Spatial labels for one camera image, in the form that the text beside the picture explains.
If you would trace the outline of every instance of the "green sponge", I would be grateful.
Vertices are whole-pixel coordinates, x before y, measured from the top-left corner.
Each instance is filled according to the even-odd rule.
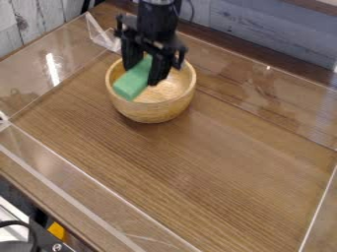
[[[121,76],[114,83],[114,90],[127,100],[134,100],[147,87],[151,56],[146,56],[139,63]]]

